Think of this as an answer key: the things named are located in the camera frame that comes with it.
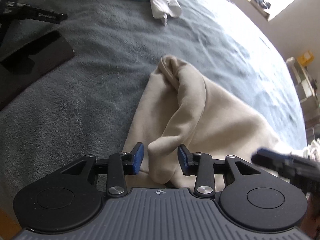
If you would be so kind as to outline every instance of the fleece blanket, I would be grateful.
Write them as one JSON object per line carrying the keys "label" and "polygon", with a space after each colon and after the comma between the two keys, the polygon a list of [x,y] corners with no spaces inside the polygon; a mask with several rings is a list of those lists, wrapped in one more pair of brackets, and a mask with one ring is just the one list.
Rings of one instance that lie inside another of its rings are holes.
{"label": "fleece blanket", "polygon": [[0,112],[0,208],[13,216],[22,187],[85,154],[121,151],[150,73],[166,54],[256,109],[291,147],[306,146],[289,72],[261,31],[227,0],[177,1],[182,15],[164,27],[149,2],[20,0],[68,19],[14,22],[0,58],[55,29],[75,56]]}
{"label": "fleece blanket", "polygon": [[[159,187],[170,181],[193,189],[195,176],[184,176],[177,159],[182,143],[192,153],[214,159],[233,154],[248,162],[260,147],[292,151],[261,114],[174,56],[163,57],[151,73],[124,151],[131,151],[137,141],[144,143],[145,157],[140,173],[126,178],[131,187]],[[220,176],[216,190],[223,188]]]}

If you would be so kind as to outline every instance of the crosshair symbol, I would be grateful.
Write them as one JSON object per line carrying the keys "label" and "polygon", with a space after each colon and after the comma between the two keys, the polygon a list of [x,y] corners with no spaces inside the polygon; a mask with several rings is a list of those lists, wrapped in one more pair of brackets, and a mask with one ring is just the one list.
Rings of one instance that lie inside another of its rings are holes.
{"label": "crosshair symbol", "polygon": [[155,193],[157,193],[158,195],[162,195],[162,194],[164,194],[166,192],[164,192],[163,190],[159,189],[159,190],[155,191]]}

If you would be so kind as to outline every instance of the wooden floor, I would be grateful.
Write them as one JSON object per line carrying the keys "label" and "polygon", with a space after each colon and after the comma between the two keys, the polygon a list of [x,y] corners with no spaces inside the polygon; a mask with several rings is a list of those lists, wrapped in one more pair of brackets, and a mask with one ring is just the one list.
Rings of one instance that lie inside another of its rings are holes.
{"label": "wooden floor", "polygon": [[20,225],[0,209],[0,236],[4,240],[10,240],[20,230]]}

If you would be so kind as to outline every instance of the beige garment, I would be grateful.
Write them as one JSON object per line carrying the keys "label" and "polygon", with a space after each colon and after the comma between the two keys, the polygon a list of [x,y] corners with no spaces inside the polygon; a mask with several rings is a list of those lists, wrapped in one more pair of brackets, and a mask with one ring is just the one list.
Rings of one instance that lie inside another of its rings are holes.
{"label": "beige garment", "polygon": [[[165,56],[154,70],[134,115],[124,151],[136,142],[145,147],[137,176],[126,176],[128,187],[193,189],[195,176],[182,174],[177,147],[225,159],[233,154],[250,161],[259,147],[289,153],[266,119],[256,110],[204,77],[188,62]],[[222,190],[222,177],[216,190]]]}

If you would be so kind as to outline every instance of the yellow box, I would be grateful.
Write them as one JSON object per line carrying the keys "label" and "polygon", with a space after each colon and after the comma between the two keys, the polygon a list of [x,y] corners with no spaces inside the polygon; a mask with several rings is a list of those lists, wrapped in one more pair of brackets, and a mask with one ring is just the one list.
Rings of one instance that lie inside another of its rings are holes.
{"label": "yellow box", "polygon": [[313,56],[312,52],[310,50],[308,50],[307,52],[305,52],[302,56],[297,58],[297,61],[299,62],[299,64],[303,67],[306,67],[307,65],[309,65],[313,60],[315,59],[315,57]]}

